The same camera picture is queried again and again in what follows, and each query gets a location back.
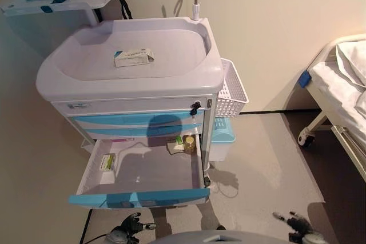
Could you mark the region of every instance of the wall-mounted shelf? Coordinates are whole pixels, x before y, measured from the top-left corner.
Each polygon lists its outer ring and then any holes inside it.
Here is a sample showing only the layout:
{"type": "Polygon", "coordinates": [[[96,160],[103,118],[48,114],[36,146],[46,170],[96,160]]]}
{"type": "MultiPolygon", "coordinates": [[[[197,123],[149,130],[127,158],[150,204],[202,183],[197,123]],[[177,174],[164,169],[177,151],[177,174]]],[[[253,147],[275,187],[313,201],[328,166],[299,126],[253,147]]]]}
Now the wall-mounted shelf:
{"type": "Polygon", "coordinates": [[[13,0],[1,5],[5,16],[11,17],[22,14],[36,14],[54,11],[85,10],[92,26],[98,23],[94,9],[104,7],[111,0],[66,0],[62,3],[52,3],[54,0],[13,0]]]}

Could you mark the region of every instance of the nursing trolley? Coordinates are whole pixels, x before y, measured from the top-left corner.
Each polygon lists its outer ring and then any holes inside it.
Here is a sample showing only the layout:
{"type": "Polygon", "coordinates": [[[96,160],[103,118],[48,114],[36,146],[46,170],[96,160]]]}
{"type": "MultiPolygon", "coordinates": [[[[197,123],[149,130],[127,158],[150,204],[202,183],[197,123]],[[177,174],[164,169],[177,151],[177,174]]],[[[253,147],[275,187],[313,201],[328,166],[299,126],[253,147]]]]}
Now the nursing trolley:
{"type": "Polygon", "coordinates": [[[39,93],[79,131],[91,156],[72,204],[89,208],[204,203],[204,170],[224,70],[207,19],[106,21],[70,36],[43,62],[39,93]],[[149,48],[149,64],[115,67],[114,53],[149,48]],[[194,153],[166,138],[191,135],[194,153]],[[102,171],[104,154],[115,154],[102,171]]]}

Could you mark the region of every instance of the white bed sheet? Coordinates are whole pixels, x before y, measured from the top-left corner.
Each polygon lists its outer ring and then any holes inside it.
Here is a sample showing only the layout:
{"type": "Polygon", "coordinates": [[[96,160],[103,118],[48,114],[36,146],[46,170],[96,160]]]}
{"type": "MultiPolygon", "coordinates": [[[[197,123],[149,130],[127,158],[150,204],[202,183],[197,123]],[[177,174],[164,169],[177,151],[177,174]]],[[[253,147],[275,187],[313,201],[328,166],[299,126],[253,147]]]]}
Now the white bed sheet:
{"type": "Polygon", "coordinates": [[[351,84],[341,74],[337,62],[319,62],[311,67],[309,74],[316,87],[328,98],[351,135],[366,148],[366,119],[355,109],[364,88],[351,84]]]}

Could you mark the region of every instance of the blue clip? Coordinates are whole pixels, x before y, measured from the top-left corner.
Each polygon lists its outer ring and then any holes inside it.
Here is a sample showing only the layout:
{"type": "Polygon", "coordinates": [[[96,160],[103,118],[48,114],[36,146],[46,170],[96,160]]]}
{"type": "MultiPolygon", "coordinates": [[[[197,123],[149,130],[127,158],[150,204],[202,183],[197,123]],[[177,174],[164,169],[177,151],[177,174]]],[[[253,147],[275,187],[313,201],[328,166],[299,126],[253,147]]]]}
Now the blue clip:
{"type": "Polygon", "coordinates": [[[299,82],[301,88],[305,88],[310,80],[311,80],[311,75],[309,74],[308,71],[304,71],[301,74],[298,82],[299,82]]]}

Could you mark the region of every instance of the wall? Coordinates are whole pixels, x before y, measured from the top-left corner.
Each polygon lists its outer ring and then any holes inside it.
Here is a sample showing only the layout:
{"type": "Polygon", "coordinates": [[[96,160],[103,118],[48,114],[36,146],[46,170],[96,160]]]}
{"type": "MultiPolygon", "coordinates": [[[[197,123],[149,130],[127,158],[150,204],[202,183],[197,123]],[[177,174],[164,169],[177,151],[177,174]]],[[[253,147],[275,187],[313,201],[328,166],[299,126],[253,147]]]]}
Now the wall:
{"type": "MultiPolygon", "coordinates": [[[[135,18],[174,16],[178,0],[127,0],[135,18]]],[[[365,0],[199,0],[222,57],[233,60],[248,93],[244,111],[316,107],[296,86],[301,72],[329,41],[364,32],[365,0]]],[[[183,0],[180,16],[190,16],[183,0]]],[[[106,19],[121,18],[117,1],[106,19]]]]}
{"type": "Polygon", "coordinates": [[[44,57],[76,28],[58,30],[53,24],[62,18],[49,18],[0,13],[2,243],[77,243],[87,216],[67,198],[75,193],[89,154],[79,148],[78,133],[35,89],[44,57]]]}

